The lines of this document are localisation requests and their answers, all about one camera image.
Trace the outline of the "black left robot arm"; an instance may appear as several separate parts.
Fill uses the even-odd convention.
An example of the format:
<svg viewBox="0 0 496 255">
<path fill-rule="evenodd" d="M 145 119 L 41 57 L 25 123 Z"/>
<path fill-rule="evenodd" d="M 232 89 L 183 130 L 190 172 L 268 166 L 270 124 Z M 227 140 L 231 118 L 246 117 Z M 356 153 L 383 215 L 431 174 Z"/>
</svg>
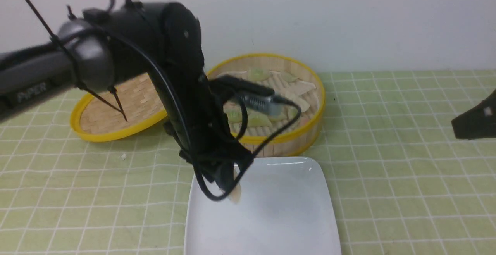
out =
<svg viewBox="0 0 496 255">
<path fill-rule="evenodd" d="M 200 21 L 179 2 L 139 3 L 114 12 L 87 9 L 49 43 L 1 55 L 1 121 L 76 87 L 97 96 L 147 74 L 166 131 L 202 188 L 230 193 L 256 155 L 230 132 L 223 105 L 248 87 L 204 72 Z"/>
</svg>

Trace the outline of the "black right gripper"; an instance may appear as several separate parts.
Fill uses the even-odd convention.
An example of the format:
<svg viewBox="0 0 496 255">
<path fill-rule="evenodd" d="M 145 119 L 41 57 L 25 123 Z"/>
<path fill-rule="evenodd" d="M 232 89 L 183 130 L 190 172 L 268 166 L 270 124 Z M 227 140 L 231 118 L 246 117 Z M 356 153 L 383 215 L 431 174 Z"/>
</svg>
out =
<svg viewBox="0 0 496 255">
<path fill-rule="evenodd" d="M 470 110 L 451 120 L 456 139 L 496 138 L 496 91 Z"/>
</svg>

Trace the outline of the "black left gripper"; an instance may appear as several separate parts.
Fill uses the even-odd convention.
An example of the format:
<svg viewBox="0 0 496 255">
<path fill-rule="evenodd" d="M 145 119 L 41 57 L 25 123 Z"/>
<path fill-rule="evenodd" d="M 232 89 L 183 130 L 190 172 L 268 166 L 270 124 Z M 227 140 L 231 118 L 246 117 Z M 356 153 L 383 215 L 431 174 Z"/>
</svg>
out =
<svg viewBox="0 0 496 255">
<path fill-rule="evenodd" d="M 246 169 L 253 161 L 231 134 L 227 114 L 209 79 L 163 78 L 163 104 L 168 113 L 164 128 L 181 148 L 180 156 L 210 183 L 227 193 L 235 181 L 234 165 Z"/>
</svg>

